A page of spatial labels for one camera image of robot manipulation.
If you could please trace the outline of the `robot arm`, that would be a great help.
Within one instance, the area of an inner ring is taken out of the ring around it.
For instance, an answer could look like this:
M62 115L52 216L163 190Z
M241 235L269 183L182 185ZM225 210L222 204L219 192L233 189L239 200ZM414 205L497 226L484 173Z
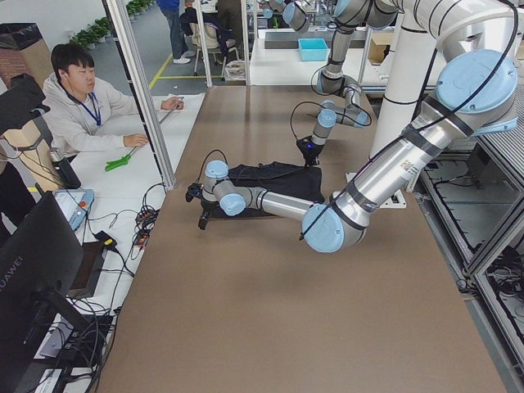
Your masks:
M508 1L339 1L327 64L318 73L317 90L346 100L343 107L324 102L314 133L300 141L305 163L315 165L337 121L349 122L359 87L342 66L359 25L388 26L396 16L434 38L446 64L435 89L420 102L419 114L326 204L272 192L260 180L251 186L221 160L201 167L186 191L199 200L201 228L221 210L227 216L244 210L299 220L301 238L316 251L333 253L358 243L370 216L453 141L502 133L517 125L514 57L521 40L522 11Z
M367 25L374 29L387 27L396 17L398 9L382 1L339 1L334 11L335 32L327 64L319 69L316 92L319 95L335 95L345 99L344 106L330 100L318 105L317 123L311 135L298 138L296 145L302 153L305 166L318 164L325 142L334 124L340 123L356 128L372 123L370 114L361 106L364 95L357 81L342 72L342 66L350 46L352 34L357 27Z

